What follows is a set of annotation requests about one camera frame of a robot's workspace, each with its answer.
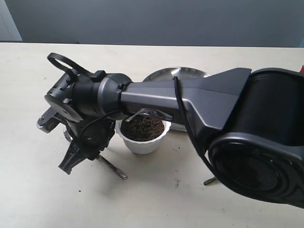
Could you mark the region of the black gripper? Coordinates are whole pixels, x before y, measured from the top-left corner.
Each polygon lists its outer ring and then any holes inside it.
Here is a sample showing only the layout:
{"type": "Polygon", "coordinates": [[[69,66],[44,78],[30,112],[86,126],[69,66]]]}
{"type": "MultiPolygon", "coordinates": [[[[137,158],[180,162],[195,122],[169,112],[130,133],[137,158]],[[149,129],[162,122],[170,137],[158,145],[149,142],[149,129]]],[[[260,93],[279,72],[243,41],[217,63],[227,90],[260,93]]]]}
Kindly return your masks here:
{"type": "Polygon", "coordinates": [[[70,175],[85,159],[94,160],[114,135],[116,74],[96,72],[91,77],[63,74],[45,95],[50,107],[63,117],[73,140],[59,164],[70,175]]]}

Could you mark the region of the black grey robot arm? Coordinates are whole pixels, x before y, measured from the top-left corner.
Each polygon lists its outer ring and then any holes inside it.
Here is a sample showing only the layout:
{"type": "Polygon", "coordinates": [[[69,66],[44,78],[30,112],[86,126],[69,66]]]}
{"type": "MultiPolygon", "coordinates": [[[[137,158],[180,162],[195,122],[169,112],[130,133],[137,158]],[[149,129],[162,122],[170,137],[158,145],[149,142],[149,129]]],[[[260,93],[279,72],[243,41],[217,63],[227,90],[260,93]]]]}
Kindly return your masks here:
{"type": "Polygon", "coordinates": [[[134,83],[124,74],[63,75],[45,95],[72,130],[65,172],[112,137],[110,120],[142,109],[186,126],[199,157],[230,190],[304,206],[304,75],[235,68],[209,77],[134,83]]]}

